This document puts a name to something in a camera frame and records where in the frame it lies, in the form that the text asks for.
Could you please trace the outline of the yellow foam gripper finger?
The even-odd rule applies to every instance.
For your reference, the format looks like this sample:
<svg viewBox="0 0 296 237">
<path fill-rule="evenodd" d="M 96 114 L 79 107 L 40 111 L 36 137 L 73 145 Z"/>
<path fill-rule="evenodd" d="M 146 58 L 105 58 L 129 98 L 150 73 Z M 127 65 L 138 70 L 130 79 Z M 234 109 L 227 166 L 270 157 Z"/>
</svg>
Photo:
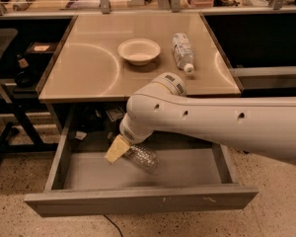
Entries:
<svg viewBox="0 0 296 237">
<path fill-rule="evenodd" d="M 120 158 L 129 148 L 130 148 L 130 143 L 122 135 L 119 134 L 113 140 L 105 158 L 110 163 L 113 163 L 118 158 Z"/>
</svg>

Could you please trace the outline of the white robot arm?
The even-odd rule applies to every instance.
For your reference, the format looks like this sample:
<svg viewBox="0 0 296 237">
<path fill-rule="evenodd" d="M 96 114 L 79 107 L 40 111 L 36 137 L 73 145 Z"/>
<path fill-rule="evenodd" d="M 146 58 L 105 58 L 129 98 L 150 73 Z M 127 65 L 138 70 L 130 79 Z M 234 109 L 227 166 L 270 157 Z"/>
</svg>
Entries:
<svg viewBox="0 0 296 237">
<path fill-rule="evenodd" d="M 296 165 L 296 97 L 189 98 L 163 73 L 133 93 L 106 159 L 116 161 L 155 131 L 200 138 Z"/>
</svg>

